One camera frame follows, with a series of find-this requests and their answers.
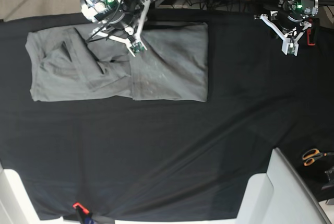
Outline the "grey T-shirt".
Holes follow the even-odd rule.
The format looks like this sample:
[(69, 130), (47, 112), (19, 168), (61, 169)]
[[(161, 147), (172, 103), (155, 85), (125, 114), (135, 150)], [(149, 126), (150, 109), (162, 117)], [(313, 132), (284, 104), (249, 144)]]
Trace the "grey T-shirt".
[(145, 30), (146, 49), (132, 55), (112, 40), (86, 42), (92, 24), (31, 32), (34, 101), (58, 102), (114, 96), (141, 100), (208, 97), (208, 27), (205, 23), (161, 23)]

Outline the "red black clamp right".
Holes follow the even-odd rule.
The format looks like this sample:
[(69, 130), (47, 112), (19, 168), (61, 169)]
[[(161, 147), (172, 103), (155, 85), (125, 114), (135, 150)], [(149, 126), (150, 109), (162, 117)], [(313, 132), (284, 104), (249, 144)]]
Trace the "red black clamp right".
[(318, 38), (319, 28), (320, 28), (320, 19), (319, 18), (311, 18), (309, 20), (311, 27), (307, 29), (307, 45), (315, 46)]

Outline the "black table cloth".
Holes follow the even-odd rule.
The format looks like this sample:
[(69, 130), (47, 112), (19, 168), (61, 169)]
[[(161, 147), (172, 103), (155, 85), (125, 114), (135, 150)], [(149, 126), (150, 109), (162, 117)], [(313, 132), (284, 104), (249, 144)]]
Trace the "black table cloth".
[(116, 220), (235, 218), (248, 179), (278, 147), (319, 201), (333, 157), (305, 167), (311, 148), (333, 151), (333, 30), (296, 57), (249, 14), (157, 9), (152, 21), (209, 27), (209, 100), (114, 97), (34, 102), (29, 32), (82, 24), (80, 14), (1, 23), (1, 163), (20, 175), (40, 217), (80, 202)]

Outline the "black device right edge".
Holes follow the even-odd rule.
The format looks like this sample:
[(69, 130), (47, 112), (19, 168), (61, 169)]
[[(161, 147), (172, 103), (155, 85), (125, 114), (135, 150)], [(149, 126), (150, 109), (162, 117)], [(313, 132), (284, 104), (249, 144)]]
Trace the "black device right edge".
[(326, 189), (333, 187), (334, 185), (333, 172), (334, 172), (334, 167), (331, 167), (330, 169), (325, 171), (328, 182), (321, 188), (322, 190), (326, 190)]

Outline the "red blue clamp front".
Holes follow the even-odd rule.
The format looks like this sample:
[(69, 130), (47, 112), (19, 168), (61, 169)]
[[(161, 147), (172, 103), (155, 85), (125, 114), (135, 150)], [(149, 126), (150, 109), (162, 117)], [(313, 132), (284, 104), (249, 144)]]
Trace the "red blue clamp front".
[(78, 218), (78, 221), (82, 224), (104, 224), (104, 223), (115, 223), (115, 220), (109, 218), (100, 216), (97, 214), (93, 214), (88, 209), (83, 207), (80, 203), (74, 203), (73, 208), (76, 211), (76, 216)]

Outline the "orange handled scissors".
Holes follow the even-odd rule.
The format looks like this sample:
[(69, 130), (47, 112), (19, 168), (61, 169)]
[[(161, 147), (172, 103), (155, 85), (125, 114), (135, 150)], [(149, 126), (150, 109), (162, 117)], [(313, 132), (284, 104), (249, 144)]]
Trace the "orange handled scissors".
[(310, 149), (302, 156), (303, 165), (305, 167), (308, 167), (312, 165), (313, 163), (315, 163), (317, 160), (323, 157), (328, 157), (328, 156), (333, 156), (333, 151), (321, 152), (317, 148)]

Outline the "white table frame right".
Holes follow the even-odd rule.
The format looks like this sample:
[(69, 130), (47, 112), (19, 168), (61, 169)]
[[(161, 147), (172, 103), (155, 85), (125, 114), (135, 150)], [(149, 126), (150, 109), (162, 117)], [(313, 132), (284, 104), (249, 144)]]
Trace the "white table frame right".
[(248, 180), (236, 223), (331, 223), (318, 200), (279, 148), (265, 173)]

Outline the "white table frame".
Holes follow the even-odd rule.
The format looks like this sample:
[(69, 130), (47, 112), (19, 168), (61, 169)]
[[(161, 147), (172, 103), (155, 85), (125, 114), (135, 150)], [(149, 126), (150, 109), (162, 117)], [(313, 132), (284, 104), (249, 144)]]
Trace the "white table frame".
[(279, 148), (265, 173), (248, 180), (236, 223), (331, 223), (318, 200)]
[(1, 223), (40, 223), (19, 174), (2, 166)]

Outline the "white table frame left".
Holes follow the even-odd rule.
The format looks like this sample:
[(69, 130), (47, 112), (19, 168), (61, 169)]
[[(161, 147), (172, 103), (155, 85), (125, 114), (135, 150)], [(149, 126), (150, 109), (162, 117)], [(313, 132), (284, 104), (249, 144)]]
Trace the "white table frame left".
[(2, 166), (1, 223), (40, 223), (19, 174)]

